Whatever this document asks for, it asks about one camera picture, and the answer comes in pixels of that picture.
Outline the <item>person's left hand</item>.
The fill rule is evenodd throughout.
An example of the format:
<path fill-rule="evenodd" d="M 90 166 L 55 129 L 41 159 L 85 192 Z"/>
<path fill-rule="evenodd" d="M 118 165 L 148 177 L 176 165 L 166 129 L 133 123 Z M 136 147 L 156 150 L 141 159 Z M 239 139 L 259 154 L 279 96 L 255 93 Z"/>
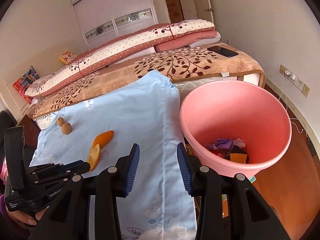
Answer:
<path fill-rule="evenodd" d="M 29 227 L 32 226 L 36 226 L 38 221 L 42 218 L 42 216 L 44 215 L 44 213 L 47 211 L 47 207 L 44 208 L 43 210 L 35 213 L 34 217 L 30 216 L 29 214 L 21 211 L 21 210 L 17 210 L 14 212 L 10 212 L 7 208 L 5 208 L 8 216 L 16 223 L 18 224 L 20 227 L 24 228 L 24 229 L 28 229 Z"/>

